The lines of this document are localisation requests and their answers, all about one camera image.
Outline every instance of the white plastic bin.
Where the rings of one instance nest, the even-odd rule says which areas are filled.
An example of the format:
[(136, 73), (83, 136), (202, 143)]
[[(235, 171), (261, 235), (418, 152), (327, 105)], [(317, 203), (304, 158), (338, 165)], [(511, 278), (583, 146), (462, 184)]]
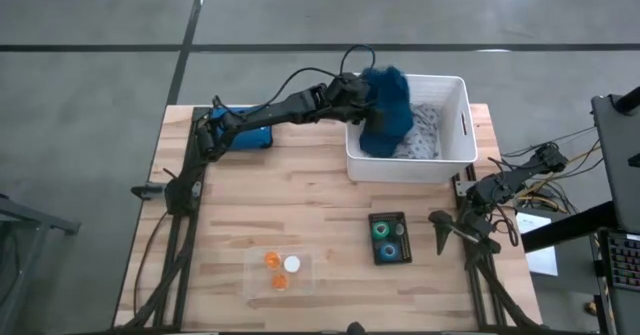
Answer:
[(457, 76), (406, 75), (412, 104), (440, 109), (440, 157), (434, 160), (371, 158), (360, 150), (364, 124), (347, 124), (347, 172), (354, 181), (444, 183), (476, 161), (478, 149), (464, 80)]

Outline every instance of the tape roll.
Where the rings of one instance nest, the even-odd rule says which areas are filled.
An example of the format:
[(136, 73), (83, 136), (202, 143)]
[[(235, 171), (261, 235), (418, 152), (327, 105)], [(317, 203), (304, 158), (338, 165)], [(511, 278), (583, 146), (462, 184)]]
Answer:
[(373, 238), (376, 240), (384, 239), (389, 235), (389, 224), (386, 221), (379, 221), (373, 224)]
[(380, 247), (380, 258), (384, 261), (391, 261), (398, 258), (400, 250), (393, 243), (385, 243)]

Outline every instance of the patterned cloth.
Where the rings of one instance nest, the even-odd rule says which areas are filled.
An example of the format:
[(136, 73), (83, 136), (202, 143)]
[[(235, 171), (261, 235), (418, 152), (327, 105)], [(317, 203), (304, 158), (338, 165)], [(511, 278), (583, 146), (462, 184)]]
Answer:
[(440, 112), (429, 104), (411, 105), (413, 127), (396, 147), (393, 158), (430, 160), (437, 158)]

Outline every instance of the keyboard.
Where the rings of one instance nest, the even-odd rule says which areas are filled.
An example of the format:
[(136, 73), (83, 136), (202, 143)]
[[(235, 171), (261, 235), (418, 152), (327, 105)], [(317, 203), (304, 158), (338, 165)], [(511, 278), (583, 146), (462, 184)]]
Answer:
[(640, 291), (640, 237), (609, 232), (607, 245), (610, 285)]

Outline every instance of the blue plush toy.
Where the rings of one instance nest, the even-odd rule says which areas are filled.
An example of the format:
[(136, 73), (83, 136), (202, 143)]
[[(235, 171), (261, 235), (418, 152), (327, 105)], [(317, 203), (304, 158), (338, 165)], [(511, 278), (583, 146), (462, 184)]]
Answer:
[(413, 127), (409, 107), (409, 84), (393, 66), (385, 70), (366, 69), (362, 76), (369, 83), (367, 101), (381, 116), (367, 120), (360, 135), (360, 149), (372, 157), (388, 158)]

